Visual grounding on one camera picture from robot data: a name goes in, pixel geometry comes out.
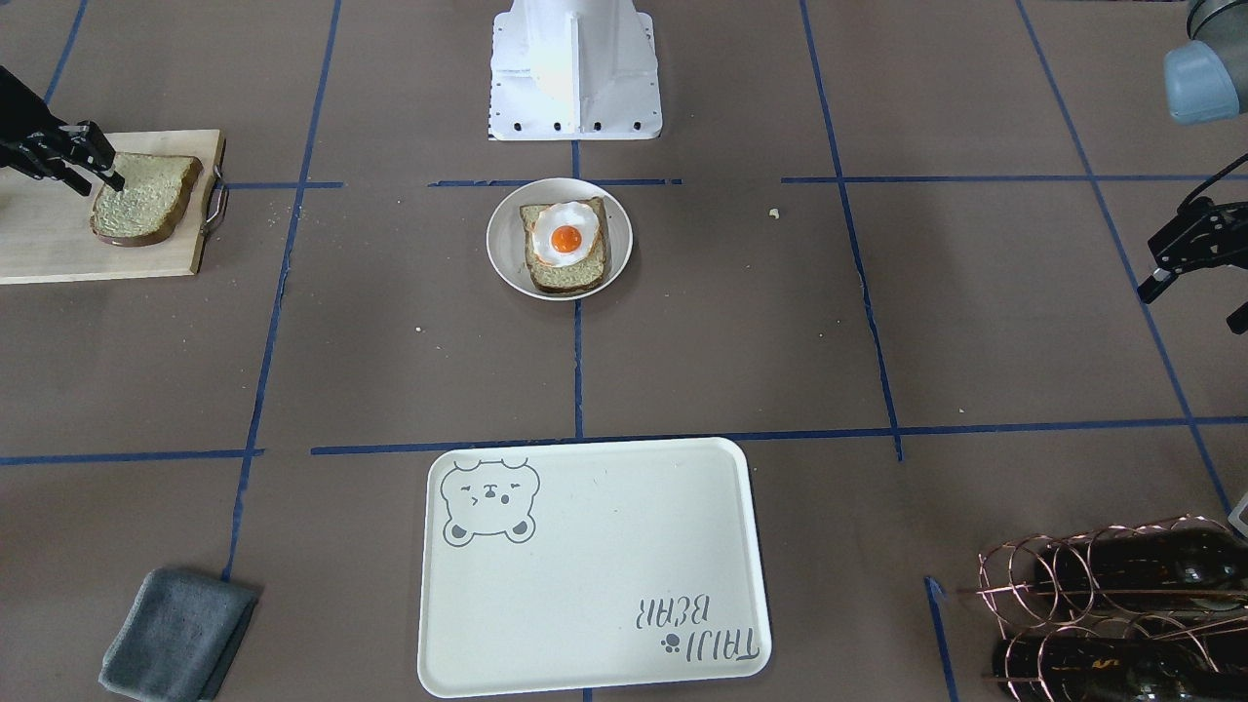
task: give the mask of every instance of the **robotic arm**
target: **robotic arm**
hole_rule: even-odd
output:
[[[1166,97],[1174,121],[1192,125],[1248,111],[1248,0],[1188,0],[1187,35],[1192,41],[1166,56]],[[1248,154],[1201,184],[1148,240],[1157,270],[1137,289],[1144,304],[1196,270],[1248,270],[1248,202],[1218,205],[1201,196],[1246,162]],[[1248,331],[1248,304],[1227,325],[1236,334]]]
[[[91,182],[69,165],[86,169],[116,191],[125,186],[126,180],[112,170],[112,145],[95,122],[67,125],[56,119],[4,66],[0,105],[0,167],[12,166],[35,180],[62,181],[82,196],[90,195]]]

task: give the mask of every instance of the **white plate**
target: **white plate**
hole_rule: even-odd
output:
[[[607,236],[610,245],[610,265],[603,284],[577,295],[550,295],[533,285],[524,265],[524,227],[520,225],[522,205],[549,205],[602,197],[607,205]],[[607,287],[620,275],[633,254],[633,222],[619,200],[592,182],[574,177],[548,177],[514,190],[494,209],[485,227],[485,252],[499,277],[520,292],[539,300],[579,300]]]
[[[731,441],[433,462],[417,653],[433,695],[744,677],[770,657],[749,468]]]

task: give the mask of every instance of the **white bowl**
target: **white bowl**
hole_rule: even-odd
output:
[[[529,269],[524,265],[524,227],[520,225],[522,205],[549,205],[602,197],[607,206],[607,236],[610,244],[610,261],[603,284],[575,295],[552,295],[533,285]],[[592,182],[573,177],[548,177],[514,190],[494,209],[485,227],[485,252],[499,277],[520,292],[538,300],[580,300],[603,290],[620,275],[633,254],[633,222],[619,200]]]

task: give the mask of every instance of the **plate rim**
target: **plate rim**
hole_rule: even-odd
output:
[[[490,241],[492,241],[490,235],[498,227],[502,226],[502,222],[499,220],[499,214],[503,211],[503,207],[507,206],[507,205],[510,205],[512,201],[513,201],[513,199],[515,199],[524,190],[534,187],[537,185],[543,185],[543,184],[564,184],[564,182],[589,186],[589,187],[592,187],[595,191],[595,195],[600,195],[602,197],[607,199],[610,204],[615,205],[615,207],[624,216],[625,239],[626,239],[628,246],[624,249],[624,255],[623,255],[623,259],[620,260],[619,269],[614,274],[610,272],[610,270],[608,269],[607,280],[604,280],[602,285],[599,285],[599,286],[597,286],[597,287],[594,287],[592,290],[587,290],[584,292],[578,292],[575,295],[552,295],[552,294],[548,294],[548,292],[542,292],[539,290],[527,290],[527,289],[517,285],[515,281],[513,281],[510,277],[508,277],[508,275],[503,272],[502,267],[499,267],[498,260],[494,257],[494,249],[490,245]],[[494,269],[494,272],[498,274],[498,277],[503,279],[503,282],[505,282],[512,289],[514,289],[514,290],[517,290],[519,292],[523,292],[524,295],[527,295],[529,297],[533,297],[535,300],[545,300],[545,301],[550,301],[550,302],[569,302],[569,301],[574,301],[574,300],[583,300],[583,299],[589,297],[590,295],[593,295],[593,294],[595,294],[595,292],[598,292],[600,290],[605,290],[607,286],[609,286],[612,282],[614,282],[615,279],[618,279],[620,276],[620,274],[624,272],[624,269],[628,266],[629,259],[631,259],[631,256],[633,256],[633,241],[634,241],[634,236],[633,236],[633,219],[629,217],[628,211],[624,209],[624,205],[619,201],[619,199],[615,197],[614,195],[612,195],[610,192],[608,192],[603,186],[600,186],[600,185],[598,185],[598,184],[595,184],[593,181],[582,180],[582,179],[578,179],[578,177],[565,177],[565,176],[544,177],[544,179],[538,179],[538,180],[527,182],[527,184],[517,187],[515,190],[513,190],[513,191],[508,192],[505,196],[503,196],[503,199],[494,207],[494,212],[489,216],[489,222],[485,225],[485,255],[489,257],[489,265],[490,265],[490,267]],[[612,250],[612,257],[614,259],[614,256],[617,256],[617,252],[613,249]]]

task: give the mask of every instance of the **egg white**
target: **egg white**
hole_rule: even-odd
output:
[[[550,244],[554,230],[562,226],[573,226],[580,232],[580,246],[574,251],[557,251]],[[538,261],[554,269],[584,261],[597,240],[598,215],[584,202],[550,205],[538,215],[538,221],[533,226],[533,252],[537,254]]]

